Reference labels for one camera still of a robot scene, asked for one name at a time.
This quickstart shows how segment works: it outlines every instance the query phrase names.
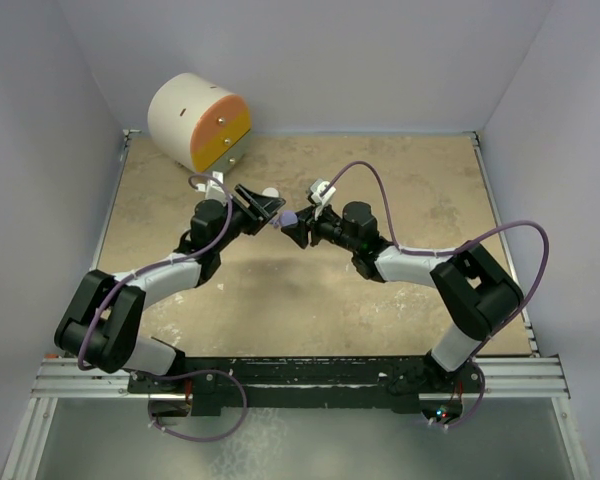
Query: wooden table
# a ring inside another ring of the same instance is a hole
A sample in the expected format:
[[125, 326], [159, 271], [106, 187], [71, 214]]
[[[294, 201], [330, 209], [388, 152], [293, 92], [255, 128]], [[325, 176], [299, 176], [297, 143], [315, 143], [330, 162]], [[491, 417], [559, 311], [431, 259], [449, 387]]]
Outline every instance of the wooden table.
[[[306, 189], [346, 163], [366, 160], [384, 179], [396, 234], [403, 245], [457, 246], [494, 226], [486, 189], [468, 137], [255, 137], [226, 176], [233, 189], [276, 187], [284, 208], [307, 205]], [[189, 172], [148, 138], [133, 140], [99, 268], [118, 272], [164, 258], [188, 228], [203, 197]], [[387, 225], [371, 173], [350, 170], [337, 184], [336, 211], [370, 203], [381, 232]], [[485, 246], [505, 264], [497, 237]], [[242, 236], [222, 253], [222, 267], [203, 287], [149, 308], [141, 332], [191, 356], [415, 355], [428, 351], [450, 323], [437, 291], [405, 283], [365, 281], [350, 254], [326, 242], [300, 250], [273, 228]], [[520, 319], [483, 350], [530, 353]]]

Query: gray floor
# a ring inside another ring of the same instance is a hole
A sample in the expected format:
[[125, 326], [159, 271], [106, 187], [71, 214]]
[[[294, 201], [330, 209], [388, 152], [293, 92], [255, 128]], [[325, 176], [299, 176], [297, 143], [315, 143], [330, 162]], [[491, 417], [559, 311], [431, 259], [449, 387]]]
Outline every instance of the gray floor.
[[[237, 416], [176, 427], [218, 433]], [[550, 400], [486, 400], [444, 433], [416, 416], [379, 410], [252, 410], [214, 444], [148, 428], [146, 401], [60, 400], [39, 480], [572, 478]]]

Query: black base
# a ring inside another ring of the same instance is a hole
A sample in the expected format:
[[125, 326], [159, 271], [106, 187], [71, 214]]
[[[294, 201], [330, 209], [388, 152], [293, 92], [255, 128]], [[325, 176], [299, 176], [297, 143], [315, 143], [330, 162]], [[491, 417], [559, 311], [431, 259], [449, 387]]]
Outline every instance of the black base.
[[[477, 373], [466, 364], [453, 377], [441, 378], [427, 356], [381, 357], [186, 357], [176, 364], [181, 374], [216, 369], [233, 375], [247, 393], [249, 407], [263, 408], [382, 408], [395, 413], [420, 413], [419, 394], [451, 397], [462, 382], [464, 393], [478, 393]], [[185, 381], [156, 382], [138, 376], [129, 393], [183, 394]], [[220, 415], [223, 407], [242, 406], [242, 397], [228, 379], [193, 378], [191, 415]]]

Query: gray wall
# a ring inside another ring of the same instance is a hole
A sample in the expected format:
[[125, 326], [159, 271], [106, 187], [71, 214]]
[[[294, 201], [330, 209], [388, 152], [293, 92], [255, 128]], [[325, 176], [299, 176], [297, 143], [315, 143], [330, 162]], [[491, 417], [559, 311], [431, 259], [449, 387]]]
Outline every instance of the gray wall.
[[[600, 0], [556, 0], [484, 134], [504, 220], [546, 226], [550, 267], [529, 307], [542, 353], [560, 353], [600, 478]], [[523, 283], [531, 231], [508, 235]]]
[[265, 131], [482, 128], [552, 0], [60, 0], [125, 127], [193, 71]]
[[0, 2], [0, 471], [89, 267], [122, 132], [58, 5]]

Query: metal frame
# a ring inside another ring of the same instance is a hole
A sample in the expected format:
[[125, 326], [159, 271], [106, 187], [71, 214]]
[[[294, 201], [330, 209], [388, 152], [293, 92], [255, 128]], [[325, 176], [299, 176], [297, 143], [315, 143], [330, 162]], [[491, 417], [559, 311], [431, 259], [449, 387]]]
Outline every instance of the metal frame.
[[[129, 153], [130, 143], [138, 130], [125, 131], [125, 143], [120, 155], [120, 173], [118, 185]], [[476, 159], [487, 190], [489, 203], [496, 223], [500, 224], [500, 215], [495, 204], [493, 191], [489, 183], [480, 141], [476, 132], [466, 132], [472, 141]], [[104, 243], [109, 220], [113, 211], [116, 190], [112, 195], [109, 210], [103, 226], [102, 235], [95, 252], [92, 267], [95, 268]], [[518, 280], [513, 265], [509, 245], [504, 234], [500, 234], [502, 246], [511, 275]], [[565, 445], [573, 475], [576, 480], [589, 480], [591, 474], [582, 444], [578, 438], [575, 418], [569, 406], [569, 390], [565, 381], [559, 358], [542, 358], [535, 341], [535, 334], [528, 313], [522, 312], [523, 322], [529, 336], [531, 357], [480, 357], [477, 362], [483, 369], [486, 381], [485, 398], [550, 398], [552, 399], [557, 423]], [[16, 439], [7, 460], [3, 480], [34, 480], [37, 475], [45, 442], [53, 420], [57, 401], [60, 398], [149, 398], [149, 394], [130, 394], [127, 391], [129, 375], [125, 372], [107, 374], [100, 370], [83, 372], [77, 368], [75, 359], [45, 359], [42, 362], [31, 390], [31, 399], [24, 418], [20, 423]], [[465, 394], [466, 398], [475, 398], [477, 394]], [[183, 399], [176, 394], [151, 394], [152, 399]], [[448, 394], [420, 395], [420, 400], [441, 400]]]

